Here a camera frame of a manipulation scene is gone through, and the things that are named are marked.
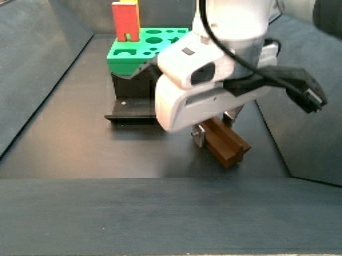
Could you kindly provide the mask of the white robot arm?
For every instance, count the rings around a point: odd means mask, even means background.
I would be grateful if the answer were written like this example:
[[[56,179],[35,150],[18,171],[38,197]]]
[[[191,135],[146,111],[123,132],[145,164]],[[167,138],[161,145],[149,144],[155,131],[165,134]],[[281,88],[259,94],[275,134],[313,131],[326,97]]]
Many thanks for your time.
[[[262,97],[262,85],[242,93],[226,88],[253,72],[219,49],[215,40],[258,67],[277,63],[277,47],[265,44],[274,0],[207,0],[207,23],[194,17],[193,30],[158,55],[162,76],[155,88],[157,119],[177,132]]]

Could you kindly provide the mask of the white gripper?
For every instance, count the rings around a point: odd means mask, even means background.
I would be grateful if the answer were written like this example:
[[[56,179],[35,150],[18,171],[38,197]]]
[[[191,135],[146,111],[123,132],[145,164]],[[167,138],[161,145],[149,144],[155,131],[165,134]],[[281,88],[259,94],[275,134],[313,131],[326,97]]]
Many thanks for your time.
[[[253,84],[253,72],[218,48],[213,40],[190,32],[158,55],[162,76],[155,88],[157,119],[169,132],[213,118],[223,112],[231,127],[242,105],[270,91],[267,84]],[[193,126],[191,136],[205,146],[206,130]]]

